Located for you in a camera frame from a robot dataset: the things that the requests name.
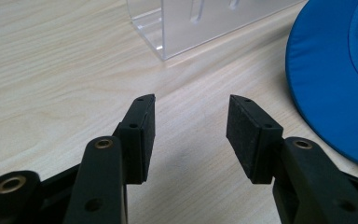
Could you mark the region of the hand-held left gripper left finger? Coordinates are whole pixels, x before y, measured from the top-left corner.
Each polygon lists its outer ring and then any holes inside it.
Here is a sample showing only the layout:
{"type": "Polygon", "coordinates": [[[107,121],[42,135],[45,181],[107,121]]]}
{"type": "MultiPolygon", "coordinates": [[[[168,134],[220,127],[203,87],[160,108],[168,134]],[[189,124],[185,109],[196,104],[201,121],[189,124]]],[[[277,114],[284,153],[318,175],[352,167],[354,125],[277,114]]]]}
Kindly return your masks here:
{"type": "Polygon", "coordinates": [[[153,94],[136,98],[114,133],[84,151],[63,224],[127,224],[127,186],[147,179],[154,145],[153,94]]]}

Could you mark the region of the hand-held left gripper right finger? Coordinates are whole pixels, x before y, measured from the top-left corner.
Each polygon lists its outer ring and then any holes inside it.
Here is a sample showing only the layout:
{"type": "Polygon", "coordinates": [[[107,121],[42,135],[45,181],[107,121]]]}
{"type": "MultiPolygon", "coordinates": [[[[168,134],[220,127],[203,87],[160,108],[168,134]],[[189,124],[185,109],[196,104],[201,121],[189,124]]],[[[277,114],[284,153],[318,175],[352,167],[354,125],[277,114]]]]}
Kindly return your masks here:
{"type": "Polygon", "coordinates": [[[254,184],[271,184],[282,224],[358,224],[358,177],[340,171],[321,147],[282,137],[254,101],[229,97],[227,139],[254,184]]]}

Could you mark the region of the blue sun hat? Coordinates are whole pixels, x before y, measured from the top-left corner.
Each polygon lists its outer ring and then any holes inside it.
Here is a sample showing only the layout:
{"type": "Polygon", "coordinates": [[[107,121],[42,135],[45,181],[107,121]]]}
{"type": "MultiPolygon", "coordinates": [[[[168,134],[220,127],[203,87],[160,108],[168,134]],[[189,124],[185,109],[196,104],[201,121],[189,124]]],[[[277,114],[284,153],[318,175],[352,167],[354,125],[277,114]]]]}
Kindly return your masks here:
{"type": "Polygon", "coordinates": [[[285,71],[303,119],[358,163],[358,0],[309,0],[289,35],[285,71]]]}

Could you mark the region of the clear acrylic stand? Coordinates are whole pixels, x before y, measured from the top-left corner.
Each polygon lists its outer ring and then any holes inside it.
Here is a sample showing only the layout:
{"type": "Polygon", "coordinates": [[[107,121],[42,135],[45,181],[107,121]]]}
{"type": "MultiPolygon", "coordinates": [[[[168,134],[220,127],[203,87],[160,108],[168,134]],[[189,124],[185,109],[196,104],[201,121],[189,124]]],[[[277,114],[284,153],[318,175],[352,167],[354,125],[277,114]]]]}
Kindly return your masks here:
{"type": "Polygon", "coordinates": [[[126,0],[131,22],[161,60],[304,0],[126,0]]]}

